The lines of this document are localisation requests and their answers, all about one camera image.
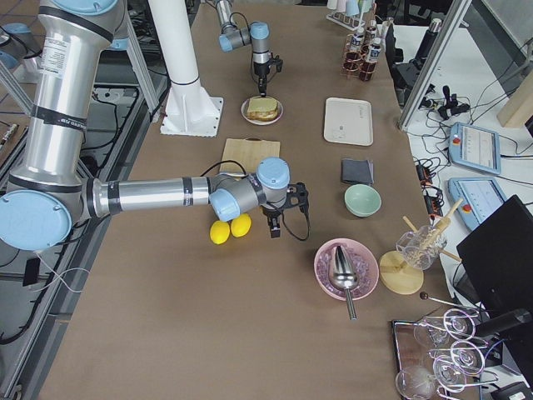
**white tray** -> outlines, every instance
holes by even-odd
[[[371,104],[364,100],[329,97],[324,138],[328,142],[370,146],[374,141]]]

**wine glass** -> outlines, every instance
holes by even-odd
[[[413,329],[415,340],[424,348],[442,348],[450,341],[442,319],[423,317]]]
[[[422,365],[402,368],[396,375],[396,389],[409,400],[428,400],[435,393],[447,397],[440,388],[459,393],[466,387],[466,375],[454,364],[450,356],[439,356],[430,372]]]
[[[450,308],[444,313],[443,323],[446,331],[455,340],[468,340],[476,333],[476,323],[472,316],[459,308]]]
[[[450,347],[450,357],[466,375],[479,375],[485,369],[485,357],[479,347],[466,340],[458,340]]]

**pink plate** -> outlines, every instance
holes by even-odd
[[[330,296],[337,300],[345,300],[344,292],[331,285],[328,277],[329,267],[334,258],[335,248],[343,246],[350,257],[351,264],[357,272],[359,286],[351,290],[351,296],[354,300],[368,296],[376,288],[380,271],[377,261],[371,251],[351,239],[332,239],[324,243],[315,255],[315,275],[318,284]]]

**white pillar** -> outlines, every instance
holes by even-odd
[[[200,83],[185,0],[148,2],[172,80],[161,132],[214,137],[223,101],[209,97]]]

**white cable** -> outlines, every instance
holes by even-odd
[[[69,292],[72,292],[72,293],[81,293],[81,292],[83,292],[83,290],[74,290],[70,286],[68,286],[68,284],[65,282],[65,280],[63,279],[62,276],[65,275],[66,273],[69,273],[71,271],[77,271],[77,270],[84,271],[86,273],[90,273],[88,269],[75,267],[75,268],[69,268],[68,270],[63,271],[61,273],[57,273],[56,271],[53,270],[53,268],[51,268],[46,263],[46,261],[44,261],[44,258],[41,257],[39,252],[35,252],[35,255],[41,260],[42,265],[44,265],[46,268],[48,268],[50,270],[50,272],[53,273],[56,277],[50,283],[48,283],[47,285],[45,285],[43,287],[40,287],[37,290],[32,290],[31,292],[41,292],[42,290],[48,288],[50,285],[52,285],[53,283],[57,282],[58,280],[61,281],[63,283],[63,285],[65,285],[65,287],[68,289]]]

